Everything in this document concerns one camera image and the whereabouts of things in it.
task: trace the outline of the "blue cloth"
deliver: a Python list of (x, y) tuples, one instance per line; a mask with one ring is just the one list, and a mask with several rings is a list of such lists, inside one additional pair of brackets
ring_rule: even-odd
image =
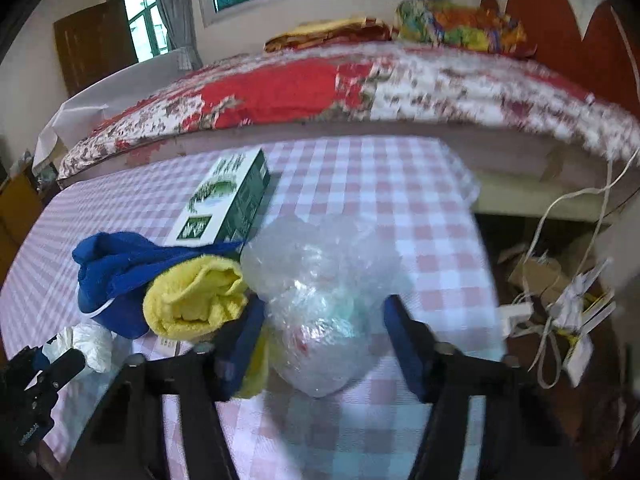
[(203, 254), (229, 254), (241, 242), (202, 247), (161, 247), (130, 232), (98, 233), (82, 240), (72, 252), (80, 265), (78, 306), (94, 312), (111, 298), (127, 295), (142, 308), (146, 284), (165, 270)]

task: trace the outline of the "wooden door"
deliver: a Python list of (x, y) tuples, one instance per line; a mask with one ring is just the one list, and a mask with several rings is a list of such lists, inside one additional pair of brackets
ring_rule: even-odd
[(53, 29), (69, 97), (138, 62), (123, 0), (80, 10)]

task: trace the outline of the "box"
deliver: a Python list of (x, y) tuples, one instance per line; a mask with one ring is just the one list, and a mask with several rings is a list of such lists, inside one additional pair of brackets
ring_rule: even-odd
[(197, 247), (246, 240), (269, 180), (260, 148), (220, 156), (191, 195), (164, 244)]

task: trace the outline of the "checkered tablecloth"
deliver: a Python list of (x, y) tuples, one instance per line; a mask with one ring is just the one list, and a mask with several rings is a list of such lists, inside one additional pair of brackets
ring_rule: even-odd
[[(273, 178), (255, 225), (276, 216), (371, 218), (392, 238), (413, 282), (404, 300), (415, 319), (465, 352), (498, 358), (496, 299), (468, 206), (478, 184), (434, 139), (345, 137), (263, 146)], [(176, 158), (75, 184), (60, 193), (20, 248), (0, 294), (0, 329), (9, 356), (39, 346), (80, 321), (71, 251), (99, 231), (130, 230), (161, 242), (220, 152)], [(377, 366), (357, 384), (323, 399), (293, 390), (272, 373), (251, 400), (218, 404), (241, 479), (405, 479), (429, 408), (407, 390), (385, 334)], [(155, 336), (116, 341), (159, 358)], [(60, 395), (47, 442), (65, 461), (108, 378), (75, 381)], [(165, 433), (174, 479), (185, 477), (174, 398), (165, 400)], [(483, 403), (472, 403), (461, 478), (474, 478)]]

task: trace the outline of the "headboard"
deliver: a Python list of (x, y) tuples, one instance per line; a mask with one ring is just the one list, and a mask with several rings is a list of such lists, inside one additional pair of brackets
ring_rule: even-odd
[[(497, 0), (482, 0), (480, 5), (500, 10)], [(607, 2), (596, 8), (583, 38), (568, 0), (508, 0), (505, 10), (522, 22), (530, 42), (538, 44), (537, 61), (640, 118), (633, 68)], [(640, 48), (628, 40), (640, 64)]]

